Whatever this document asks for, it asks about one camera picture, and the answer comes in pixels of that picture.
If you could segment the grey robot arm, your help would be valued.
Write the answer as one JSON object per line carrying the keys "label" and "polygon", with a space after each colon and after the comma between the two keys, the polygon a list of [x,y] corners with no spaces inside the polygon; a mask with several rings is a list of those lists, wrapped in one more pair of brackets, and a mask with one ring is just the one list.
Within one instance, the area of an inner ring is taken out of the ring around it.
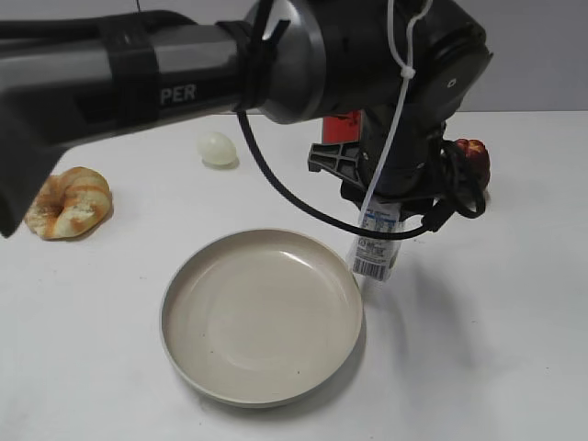
{"label": "grey robot arm", "polygon": [[294,196],[274,175],[247,112],[280,123],[359,111],[358,141],[312,146],[308,165],[342,196],[398,204],[437,231],[486,209],[447,120],[491,60],[481,25],[453,1],[259,1],[200,25],[165,10],[1,24],[1,233],[12,235],[75,146],[231,111],[270,185],[317,220],[378,238]]}

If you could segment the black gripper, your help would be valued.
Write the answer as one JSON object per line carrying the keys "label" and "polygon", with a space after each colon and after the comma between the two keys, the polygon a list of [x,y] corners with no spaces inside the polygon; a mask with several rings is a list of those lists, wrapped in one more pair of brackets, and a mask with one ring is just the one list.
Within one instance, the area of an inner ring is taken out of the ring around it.
{"label": "black gripper", "polygon": [[[343,199],[360,206],[388,138],[394,110],[370,107],[322,119],[322,142],[311,146],[308,167],[341,180]],[[441,196],[434,178],[430,146],[446,124],[426,127],[413,110],[402,113],[374,196],[380,203],[399,203],[402,216],[426,214]]]}

